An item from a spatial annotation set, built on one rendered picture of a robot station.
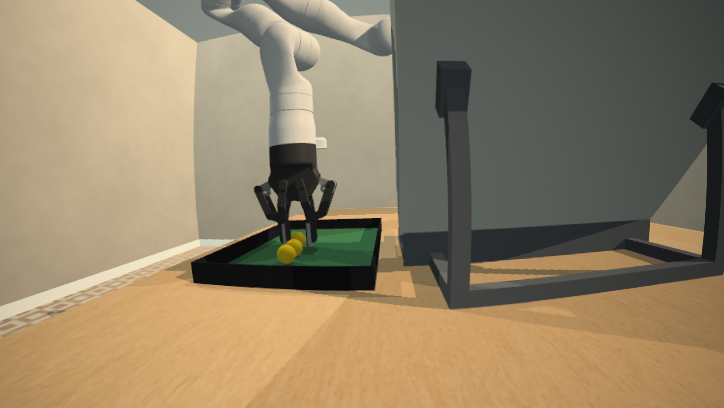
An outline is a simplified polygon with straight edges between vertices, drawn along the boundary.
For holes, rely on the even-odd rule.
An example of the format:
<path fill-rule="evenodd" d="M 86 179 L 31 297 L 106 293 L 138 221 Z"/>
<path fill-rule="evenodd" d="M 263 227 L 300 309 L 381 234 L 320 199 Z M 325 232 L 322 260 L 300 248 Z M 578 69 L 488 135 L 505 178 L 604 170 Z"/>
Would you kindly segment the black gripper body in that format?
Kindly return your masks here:
<path fill-rule="evenodd" d="M 318 186 L 316 144 L 289 143 L 269 147 L 270 176 L 268 183 L 278 196 L 280 180 L 286 180 L 286 202 L 300 201 L 295 181 L 304 180 L 308 199 Z M 314 189 L 315 188 L 315 189 Z"/>

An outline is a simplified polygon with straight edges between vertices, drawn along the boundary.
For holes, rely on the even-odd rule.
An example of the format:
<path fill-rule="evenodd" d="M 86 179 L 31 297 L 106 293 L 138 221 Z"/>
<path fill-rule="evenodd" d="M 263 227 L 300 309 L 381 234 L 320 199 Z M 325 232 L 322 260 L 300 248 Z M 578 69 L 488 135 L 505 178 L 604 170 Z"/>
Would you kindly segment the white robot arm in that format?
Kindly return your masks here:
<path fill-rule="evenodd" d="M 269 147 L 313 143 L 326 149 L 326 139 L 315 134 L 311 84 L 298 72 L 312 68 L 320 56 L 317 40 L 307 32 L 389 56 L 390 17 L 371 25 L 349 17 L 329 0 L 263 1 L 274 12 L 260 4 L 240 7 L 241 0 L 201 0 L 201 8 L 260 47 L 270 92 Z"/>

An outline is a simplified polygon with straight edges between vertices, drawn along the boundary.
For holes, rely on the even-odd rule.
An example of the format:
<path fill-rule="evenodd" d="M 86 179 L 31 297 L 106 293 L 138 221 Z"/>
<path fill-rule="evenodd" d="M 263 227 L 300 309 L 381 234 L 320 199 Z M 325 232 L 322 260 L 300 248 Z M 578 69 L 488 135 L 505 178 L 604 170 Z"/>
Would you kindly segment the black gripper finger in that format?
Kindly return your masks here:
<path fill-rule="evenodd" d="M 327 215 L 337 186 L 337 182 L 335 180 L 328 180 L 322 177 L 320 177 L 318 183 L 321 185 L 321 191 L 323 192 L 323 196 L 318 211 L 315 212 L 313 197 L 311 196 L 308 200 L 304 180 L 298 178 L 295 181 L 301 207 L 303 208 L 304 215 L 307 221 L 307 223 L 305 223 L 307 247 L 312 247 L 317 241 L 316 222 L 318 219 L 323 218 Z"/>
<path fill-rule="evenodd" d="M 286 245 L 286 243 L 291 239 L 290 222 L 288 222 L 291 202 L 286 202 L 287 185 L 288 182 L 286 180 L 279 181 L 277 201 L 278 211 L 276 211 L 270 198 L 271 187 L 269 183 L 266 182 L 260 186 L 254 187 L 254 192 L 266 218 L 278 223 L 280 242 L 284 245 Z"/>

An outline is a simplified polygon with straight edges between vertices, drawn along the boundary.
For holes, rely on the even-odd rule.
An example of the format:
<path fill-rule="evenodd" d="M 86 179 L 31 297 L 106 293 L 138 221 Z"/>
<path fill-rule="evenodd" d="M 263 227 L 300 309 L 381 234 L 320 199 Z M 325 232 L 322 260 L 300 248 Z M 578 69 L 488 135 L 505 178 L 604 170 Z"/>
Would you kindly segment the yellow ball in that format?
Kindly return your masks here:
<path fill-rule="evenodd" d="M 298 240 L 296 240 L 296 239 L 291 239 L 291 240 L 289 240 L 289 241 L 286 243 L 286 245 L 290 245 L 290 246 L 292 246 L 292 247 L 295 249 L 295 251 L 296 251 L 296 256 L 299 256 L 299 255 L 301 254 L 302 250 L 303 250 L 303 247 L 302 247 L 301 242 L 298 241 Z"/>
<path fill-rule="evenodd" d="M 305 236 L 304 236 L 302 233 L 300 233 L 300 232 L 294 233 L 294 234 L 291 236 L 291 239 L 297 239 L 297 240 L 299 240 L 299 241 L 301 242 L 301 244 L 302 244 L 302 247 L 303 247 L 303 246 L 305 245 L 305 243 L 306 243 L 306 238 L 305 238 Z M 290 240 L 291 240 L 291 239 L 290 239 Z"/>
<path fill-rule="evenodd" d="M 296 251 L 290 245 L 282 245 L 277 251 L 277 257 L 284 264 L 292 263 L 296 258 Z"/>

